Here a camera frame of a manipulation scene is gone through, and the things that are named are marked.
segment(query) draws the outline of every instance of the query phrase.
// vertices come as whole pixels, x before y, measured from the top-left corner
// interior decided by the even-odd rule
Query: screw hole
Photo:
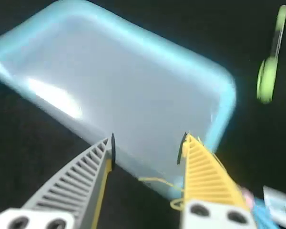
[[[65,229],[66,222],[62,219],[55,219],[48,224],[47,229]]]
[[[21,216],[14,219],[9,226],[9,229],[24,229],[27,227],[29,219],[27,217]]]
[[[209,210],[199,204],[195,204],[191,206],[191,213],[196,214],[198,216],[203,216],[203,217],[207,217],[210,215]]]
[[[246,224],[247,219],[240,213],[236,211],[231,211],[228,213],[228,219],[240,224]]]

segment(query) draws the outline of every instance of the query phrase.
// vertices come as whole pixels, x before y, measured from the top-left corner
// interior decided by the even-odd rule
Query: small toy
[[[266,61],[263,60],[258,72],[256,97],[265,104],[272,101],[273,89],[276,81],[278,54],[281,47],[285,19],[286,5],[283,5],[280,7],[277,15],[275,34],[272,41],[270,56],[266,59]]]

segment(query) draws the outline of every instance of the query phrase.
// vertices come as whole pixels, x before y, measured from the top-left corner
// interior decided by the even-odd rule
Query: yellow string
[[[157,177],[141,177],[138,179],[139,181],[158,181],[158,182],[161,182],[161,183],[164,183],[170,187],[173,187],[181,192],[184,192],[184,189],[183,188],[180,188],[180,187],[177,187],[169,182],[167,182],[166,180],[162,179],[162,178],[157,178]]]
[[[157,182],[161,182],[164,183],[170,187],[173,187],[181,192],[184,192],[183,188],[177,187],[169,182],[167,182],[166,180],[162,179],[162,178],[157,178],[157,177],[141,177],[138,179],[139,181],[157,181]],[[179,199],[173,199],[170,202],[170,206],[172,209],[177,210],[177,211],[182,211],[184,208],[184,204],[183,204],[184,200],[183,198],[179,198]]]
[[[183,198],[173,199],[170,202],[170,205],[171,205],[172,209],[177,210],[177,211],[182,211],[184,208],[184,200],[183,200]]]

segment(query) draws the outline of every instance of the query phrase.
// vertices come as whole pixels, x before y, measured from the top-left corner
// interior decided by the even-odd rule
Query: dark table surface
[[[0,35],[51,0],[0,0]],[[95,0],[115,14],[197,52],[235,78],[237,105],[217,151],[231,177],[262,197],[286,192],[286,25],[274,98],[256,100],[278,8],[268,0]],[[0,211],[20,207],[59,168],[88,147],[82,139],[0,84]],[[167,200],[118,168],[109,176],[99,228],[178,227]]]

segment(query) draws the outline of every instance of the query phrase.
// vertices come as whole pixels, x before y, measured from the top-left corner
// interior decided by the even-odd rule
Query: blue object
[[[253,216],[258,224],[258,229],[280,229],[270,216],[269,210],[265,207],[263,200],[255,198],[253,207]]]
[[[0,81],[91,145],[114,133],[116,163],[133,176],[171,182],[184,174],[184,132],[215,152],[236,103],[224,68],[84,0],[1,36]]]

